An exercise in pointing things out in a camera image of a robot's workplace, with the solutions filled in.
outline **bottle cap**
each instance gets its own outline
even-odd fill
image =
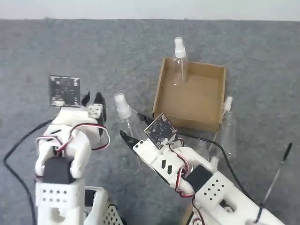
[[[127,119],[131,116],[131,109],[125,99],[125,95],[120,93],[114,96],[116,102],[117,111],[121,120]]]
[[[225,114],[225,112],[229,112],[231,109],[231,104],[233,103],[233,97],[232,96],[228,96],[224,102],[224,111],[223,114]]]
[[[187,55],[187,53],[183,45],[182,37],[176,37],[174,39],[174,42],[175,42],[175,56],[180,59],[184,58]]]

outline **cardboard box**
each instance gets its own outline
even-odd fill
[[[165,113],[176,127],[215,132],[222,120],[226,68],[189,62],[187,81],[173,84],[172,59],[164,59],[153,117]]]

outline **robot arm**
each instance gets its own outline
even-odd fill
[[[83,175],[92,149],[103,149],[110,141],[103,127],[106,118],[104,120],[102,111],[102,104],[63,107],[44,135],[37,139],[39,225],[101,225],[108,207],[115,210],[108,205],[108,195],[103,188],[84,186]],[[91,208],[87,216],[86,207]]]
[[[193,219],[199,218],[199,210],[206,225],[284,225],[266,209],[255,223],[259,206],[192,148],[172,149],[165,144],[158,149],[150,139],[139,141],[124,132],[120,135],[131,150],[182,197],[195,197]]]

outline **circuit board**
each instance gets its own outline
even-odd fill
[[[50,105],[80,107],[80,79],[69,76],[49,76]]]
[[[174,135],[177,130],[165,116],[160,114],[145,130],[146,136],[160,150]]]

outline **spray bottle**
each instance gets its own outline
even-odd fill
[[[224,102],[223,120],[216,133],[216,142],[219,143],[229,160],[233,159],[237,155],[237,140],[236,140],[236,120],[231,110],[233,98],[228,96]],[[220,158],[223,158],[223,154],[217,146],[211,148],[211,160],[210,162],[217,169]]]
[[[147,136],[144,129],[147,127],[146,123],[141,121],[137,114],[128,105],[124,94],[116,94],[114,96],[117,111],[121,119],[120,129],[127,135],[138,140],[146,140]]]
[[[181,37],[176,37],[175,42],[175,57],[173,59],[173,74],[174,80],[173,84],[178,85],[181,82],[187,80],[188,75],[188,56],[186,49],[183,45],[183,40]]]

